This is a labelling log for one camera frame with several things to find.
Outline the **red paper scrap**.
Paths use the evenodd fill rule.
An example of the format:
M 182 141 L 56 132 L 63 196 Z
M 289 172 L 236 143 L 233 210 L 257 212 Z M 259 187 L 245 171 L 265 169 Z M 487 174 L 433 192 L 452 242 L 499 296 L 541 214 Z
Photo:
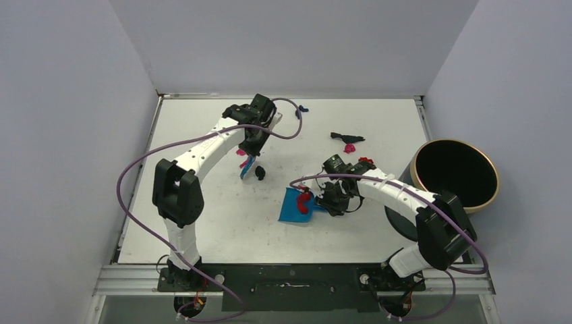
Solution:
M 300 192 L 300 194 L 296 197 L 296 201 L 298 204 L 306 204 L 307 202 L 312 200 L 312 193 L 310 191 Z

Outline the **blue plastic dustpan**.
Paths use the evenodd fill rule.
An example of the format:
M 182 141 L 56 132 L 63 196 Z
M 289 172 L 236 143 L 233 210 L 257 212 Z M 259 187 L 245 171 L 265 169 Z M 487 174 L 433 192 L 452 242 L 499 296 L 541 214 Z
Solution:
M 300 214 L 297 209 L 296 197 L 300 194 L 300 192 L 304 191 L 310 191 L 310 190 L 300 190 L 299 188 L 286 188 L 278 221 L 285 223 L 309 223 L 312 220 L 314 212 L 324 212 L 324 213 L 326 212 L 326 210 L 323 207 L 319 206 L 316 203 L 315 196 L 312 193 L 312 200 L 305 204 L 309 209 L 308 214 L 307 215 Z

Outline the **blue hand brush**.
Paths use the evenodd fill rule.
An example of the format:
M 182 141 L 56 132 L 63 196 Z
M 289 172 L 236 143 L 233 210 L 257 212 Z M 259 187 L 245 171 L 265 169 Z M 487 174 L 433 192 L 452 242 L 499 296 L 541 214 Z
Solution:
M 256 160 L 255 156 L 249 155 L 248 158 L 241 164 L 241 172 L 239 174 L 240 179 L 244 179 L 252 165 Z

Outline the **small black paper scrap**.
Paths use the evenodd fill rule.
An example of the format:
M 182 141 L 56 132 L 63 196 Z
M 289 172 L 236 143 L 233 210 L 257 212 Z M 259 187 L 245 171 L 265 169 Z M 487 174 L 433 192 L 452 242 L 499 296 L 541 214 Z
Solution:
M 255 169 L 255 176 L 258 181 L 262 181 L 266 176 L 266 170 L 261 165 L 258 165 Z

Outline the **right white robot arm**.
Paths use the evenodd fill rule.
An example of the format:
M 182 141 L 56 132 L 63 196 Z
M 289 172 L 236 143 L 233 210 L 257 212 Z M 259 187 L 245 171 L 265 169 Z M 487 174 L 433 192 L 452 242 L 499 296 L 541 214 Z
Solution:
M 461 201 L 450 192 L 421 190 L 368 161 L 345 163 L 339 155 L 329 157 L 322 168 L 328 180 L 316 202 L 330 215 L 344 215 L 351 198 L 368 198 L 412 225 L 416 233 L 414 243 L 392 254 L 381 271 L 381 280 L 389 289 L 399 289 L 408 276 L 418 271 L 449 269 L 476 241 Z

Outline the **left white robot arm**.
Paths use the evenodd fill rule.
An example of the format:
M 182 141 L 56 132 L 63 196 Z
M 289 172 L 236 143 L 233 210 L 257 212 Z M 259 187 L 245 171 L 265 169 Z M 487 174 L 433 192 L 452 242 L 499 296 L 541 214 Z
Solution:
M 196 221 L 204 210 L 201 183 L 207 173 L 232 149 L 238 147 L 257 157 L 281 116 L 274 102 L 257 94 L 252 102 L 232 105 L 209 132 L 191 149 L 169 161 L 161 159 L 154 172 L 152 203 L 167 228 L 174 246 L 167 266 L 182 289 L 196 289 L 201 282 L 201 261 L 196 243 Z

